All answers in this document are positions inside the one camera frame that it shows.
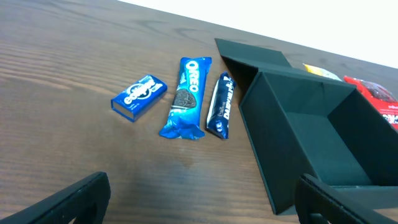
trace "blue snack wrapper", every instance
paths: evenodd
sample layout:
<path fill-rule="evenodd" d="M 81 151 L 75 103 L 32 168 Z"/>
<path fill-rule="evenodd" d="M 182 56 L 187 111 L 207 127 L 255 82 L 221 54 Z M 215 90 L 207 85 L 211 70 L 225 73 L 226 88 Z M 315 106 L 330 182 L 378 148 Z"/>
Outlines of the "blue snack wrapper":
<path fill-rule="evenodd" d="M 146 75 L 111 100 L 112 110 L 135 122 L 158 102 L 167 91 L 167 85 L 153 75 Z"/>
<path fill-rule="evenodd" d="M 228 139 L 228 121 L 235 86 L 235 81 L 224 72 L 217 81 L 211 98 L 206 129 L 221 139 Z"/>
<path fill-rule="evenodd" d="M 159 134 L 165 138 L 198 139 L 200 110 L 205 94 L 211 57 L 181 58 L 180 78 L 166 125 Z"/>

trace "open black box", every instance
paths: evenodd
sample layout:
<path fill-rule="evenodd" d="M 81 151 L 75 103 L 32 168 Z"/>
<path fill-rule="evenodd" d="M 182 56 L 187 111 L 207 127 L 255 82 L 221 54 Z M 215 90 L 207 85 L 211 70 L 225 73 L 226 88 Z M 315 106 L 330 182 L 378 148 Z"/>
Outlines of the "open black box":
<path fill-rule="evenodd" d="M 255 74 L 239 109 L 275 214 L 295 212 L 294 187 L 304 173 L 369 208 L 398 207 L 398 133 L 355 86 L 262 58 L 237 59 L 229 54 L 234 44 L 239 51 L 247 45 L 217 44 L 227 65 L 239 67 L 234 78 Z"/>

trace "red snack bag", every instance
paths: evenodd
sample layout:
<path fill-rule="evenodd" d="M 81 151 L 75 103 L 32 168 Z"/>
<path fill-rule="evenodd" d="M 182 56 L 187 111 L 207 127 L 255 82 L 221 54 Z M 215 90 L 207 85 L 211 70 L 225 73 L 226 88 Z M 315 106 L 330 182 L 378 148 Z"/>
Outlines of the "red snack bag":
<path fill-rule="evenodd" d="M 377 83 L 344 77 L 344 81 L 356 85 L 358 91 L 398 130 L 398 101 L 392 93 Z"/>

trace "oreo logo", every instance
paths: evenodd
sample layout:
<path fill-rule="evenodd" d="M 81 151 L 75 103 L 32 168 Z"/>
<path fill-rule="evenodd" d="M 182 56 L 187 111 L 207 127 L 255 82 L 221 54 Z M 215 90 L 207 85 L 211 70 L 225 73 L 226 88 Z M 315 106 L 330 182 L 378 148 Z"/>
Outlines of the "oreo logo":
<path fill-rule="evenodd" d="M 146 83 L 135 83 L 131 85 L 126 93 L 129 95 L 124 99 L 124 103 L 129 105 L 133 100 L 144 100 L 157 91 L 163 84 L 156 84 L 153 79 L 149 79 Z"/>
<path fill-rule="evenodd" d="M 199 64 L 192 60 L 185 65 L 185 68 L 189 76 L 189 90 L 196 93 L 199 90 Z"/>

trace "wood grain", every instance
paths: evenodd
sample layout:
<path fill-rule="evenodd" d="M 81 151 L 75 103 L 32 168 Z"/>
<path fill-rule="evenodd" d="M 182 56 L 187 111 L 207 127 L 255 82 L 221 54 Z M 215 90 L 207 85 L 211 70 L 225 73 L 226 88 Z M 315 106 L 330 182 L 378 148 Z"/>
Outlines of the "wood grain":
<path fill-rule="evenodd" d="M 398 95 L 396 69 L 227 27 L 112 0 L 3 0 L 0 218 L 101 170 L 112 189 L 105 223 L 297 223 L 295 215 L 272 214 L 238 111 L 239 88 L 228 141 L 158 135 L 181 57 L 213 58 L 205 120 L 226 70 L 215 37 L 281 50 L 294 67 L 318 65 Z M 147 73 L 169 89 L 130 123 L 110 99 Z M 397 209 L 380 212 L 398 220 Z"/>

